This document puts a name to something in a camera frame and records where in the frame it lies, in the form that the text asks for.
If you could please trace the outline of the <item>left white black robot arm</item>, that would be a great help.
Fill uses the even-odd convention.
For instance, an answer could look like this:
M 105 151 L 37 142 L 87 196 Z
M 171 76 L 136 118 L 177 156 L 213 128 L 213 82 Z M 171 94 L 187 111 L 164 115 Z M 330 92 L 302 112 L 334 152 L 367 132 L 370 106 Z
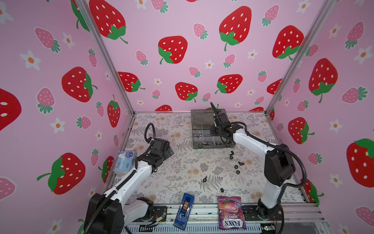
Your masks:
M 126 225 L 152 215 L 153 201 L 139 198 L 126 204 L 137 187 L 174 154 L 167 140 L 156 138 L 140 157 L 134 158 L 134 167 L 121 181 L 104 194 L 96 193 L 88 204 L 84 234 L 120 234 Z

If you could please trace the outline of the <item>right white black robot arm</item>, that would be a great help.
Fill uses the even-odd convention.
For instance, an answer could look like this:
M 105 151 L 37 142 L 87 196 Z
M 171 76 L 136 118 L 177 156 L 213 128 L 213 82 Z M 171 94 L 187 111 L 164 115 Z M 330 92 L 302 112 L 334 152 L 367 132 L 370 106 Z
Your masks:
M 245 123 L 230 122 L 227 114 L 218 111 L 213 103 L 210 105 L 215 122 L 212 133 L 244 146 L 264 160 L 267 182 L 263 196 L 258 201 L 258 216 L 268 220 L 278 211 L 282 212 L 281 198 L 286 188 L 302 188 L 306 185 L 307 172 L 301 159 L 287 145 L 272 144 L 251 134 Z

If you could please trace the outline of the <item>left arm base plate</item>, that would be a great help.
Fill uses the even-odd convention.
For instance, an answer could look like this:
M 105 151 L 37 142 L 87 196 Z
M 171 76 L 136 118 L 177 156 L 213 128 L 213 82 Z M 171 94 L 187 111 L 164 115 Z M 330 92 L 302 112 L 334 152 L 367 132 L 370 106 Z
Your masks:
M 146 222 L 165 222 L 167 219 L 168 207 L 167 206 L 154 206 L 150 217 Z

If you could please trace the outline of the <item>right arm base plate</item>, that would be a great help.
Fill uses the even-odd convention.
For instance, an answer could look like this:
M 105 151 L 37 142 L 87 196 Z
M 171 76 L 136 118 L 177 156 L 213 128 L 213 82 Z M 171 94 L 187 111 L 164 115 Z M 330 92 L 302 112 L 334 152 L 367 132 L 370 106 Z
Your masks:
M 244 205 L 243 215 L 246 221 L 281 221 L 284 217 L 278 205 L 271 209 L 266 206 Z

